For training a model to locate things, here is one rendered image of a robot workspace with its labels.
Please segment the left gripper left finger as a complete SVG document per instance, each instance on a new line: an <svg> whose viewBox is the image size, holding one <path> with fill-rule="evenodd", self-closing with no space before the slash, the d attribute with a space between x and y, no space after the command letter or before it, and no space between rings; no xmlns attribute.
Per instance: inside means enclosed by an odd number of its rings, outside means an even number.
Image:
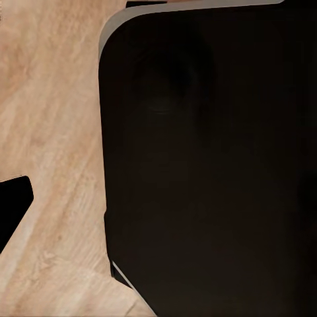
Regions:
<svg viewBox="0 0 317 317"><path fill-rule="evenodd" d="M28 176L0 183L0 254L34 201Z"/></svg>

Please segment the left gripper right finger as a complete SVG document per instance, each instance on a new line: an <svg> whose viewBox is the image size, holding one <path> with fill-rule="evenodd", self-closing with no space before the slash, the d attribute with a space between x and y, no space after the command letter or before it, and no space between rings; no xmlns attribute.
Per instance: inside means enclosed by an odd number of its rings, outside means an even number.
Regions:
<svg viewBox="0 0 317 317"><path fill-rule="evenodd" d="M311 176L301 178L297 200L317 227L317 178Z"/></svg>

